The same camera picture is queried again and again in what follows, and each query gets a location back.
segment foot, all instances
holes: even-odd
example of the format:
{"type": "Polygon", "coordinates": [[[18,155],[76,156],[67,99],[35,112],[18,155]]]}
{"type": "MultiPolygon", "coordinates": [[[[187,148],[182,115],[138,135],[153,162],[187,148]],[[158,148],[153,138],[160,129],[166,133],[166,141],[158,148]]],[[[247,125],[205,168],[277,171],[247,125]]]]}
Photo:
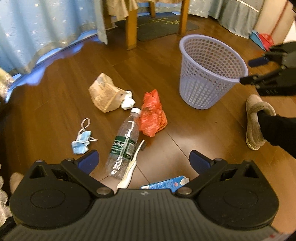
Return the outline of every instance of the foot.
{"type": "Polygon", "coordinates": [[[271,116],[275,116],[276,113],[269,103],[262,101],[257,95],[250,95],[248,97],[246,110],[248,118],[246,143],[250,149],[258,150],[264,145],[266,140],[264,139],[260,130],[257,112],[263,110],[266,114],[271,116]]]}
{"type": "Polygon", "coordinates": [[[23,177],[24,177],[24,175],[20,174],[18,172],[15,172],[11,175],[10,180],[9,180],[11,194],[13,194],[15,192],[15,190],[17,189],[17,186],[19,185],[19,183],[23,177]]]}

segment white toothbrush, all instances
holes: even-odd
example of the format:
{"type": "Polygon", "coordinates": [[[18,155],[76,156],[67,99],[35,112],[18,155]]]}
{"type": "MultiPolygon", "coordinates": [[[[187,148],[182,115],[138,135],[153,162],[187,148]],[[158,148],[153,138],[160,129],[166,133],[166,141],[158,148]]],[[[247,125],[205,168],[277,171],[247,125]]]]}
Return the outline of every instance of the white toothbrush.
{"type": "Polygon", "coordinates": [[[139,150],[144,150],[145,148],[145,141],[141,141],[140,145],[138,146],[137,150],[135,151],[135,154],[133,156],[133,159],[128,164],[128,167],[126,169],[126,172],[123,176],[123,179],[120,181],[120,183],[117,185],[117,189],[119,188],[127,188],[131,182],[131,178],[133,176],[133,171],[136,168],[137,165],[137,155],[139,150]]]}

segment paper bag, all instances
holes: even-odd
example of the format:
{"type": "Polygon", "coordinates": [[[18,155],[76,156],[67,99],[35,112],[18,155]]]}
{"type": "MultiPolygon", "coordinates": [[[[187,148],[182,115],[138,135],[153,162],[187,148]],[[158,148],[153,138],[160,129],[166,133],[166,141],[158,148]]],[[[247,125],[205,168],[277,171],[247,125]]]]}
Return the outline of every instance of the paper bag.
{"type": "Polygon", "coordinates": [[[125,91],[114,86],[112,79],[101,73],[89,87],[94,105],[103,113],[116,110],[124,99],[125,91]]]}

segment gray mat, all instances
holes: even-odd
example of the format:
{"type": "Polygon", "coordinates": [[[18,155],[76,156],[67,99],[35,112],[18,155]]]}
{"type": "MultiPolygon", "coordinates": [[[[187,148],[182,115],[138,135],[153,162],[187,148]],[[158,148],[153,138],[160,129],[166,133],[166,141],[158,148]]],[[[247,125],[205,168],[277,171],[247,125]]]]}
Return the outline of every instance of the gray mat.
{"type": "MultiPolygon", "coordinates": [[[[137,39],[140,41],[148,41],[157,39],[170,34],[175,34],[179,30],[180,16],[171,12],[157,13],[155,18],[150,15],[138,17],[138,34],[137,39]]],[[[125,30],[126,20],[115,23],[119,28],[125,30]]],[[[199,27],[187,21],[186,30],[195,30],[199,27]]]]}

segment crushed plastic bottle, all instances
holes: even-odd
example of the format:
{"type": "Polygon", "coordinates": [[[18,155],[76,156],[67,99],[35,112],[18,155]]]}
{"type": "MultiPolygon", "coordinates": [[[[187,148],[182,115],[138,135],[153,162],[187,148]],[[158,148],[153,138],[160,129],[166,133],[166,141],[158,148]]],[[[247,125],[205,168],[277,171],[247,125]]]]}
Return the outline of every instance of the crushed plastic bottle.
{"type": "Polygon", "coordinates": [[[139,127],[136,119],[140,114],[139,108],[132,108],[131,115],[119,128],[105,165],[109,176],[120,180],[123,178],[138,141],[139,127]]]}

